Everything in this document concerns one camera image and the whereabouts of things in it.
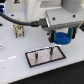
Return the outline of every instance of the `cable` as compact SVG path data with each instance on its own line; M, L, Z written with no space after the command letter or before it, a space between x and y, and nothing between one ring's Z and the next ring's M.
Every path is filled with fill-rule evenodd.
M1 12L0 12L0 16L12 23L19 24L19 25L25 25L25 26L31 26L31 27L41 27L41 28L48 27L46 18L42 18L42 19L39 19L38 21L33 21L31 23L28 23L28 22L19 22L19 21L13 20L12 18L6 16L5 14Z
M28 22L19 22L19 21L13 20L12 18L6 16L5 14L3 14L1 12L0 12L0 16L3 17L4 19L10 21L10 22L15 23L15 24L25 25L25 26L31 26L32 25L31 23L28 23Z

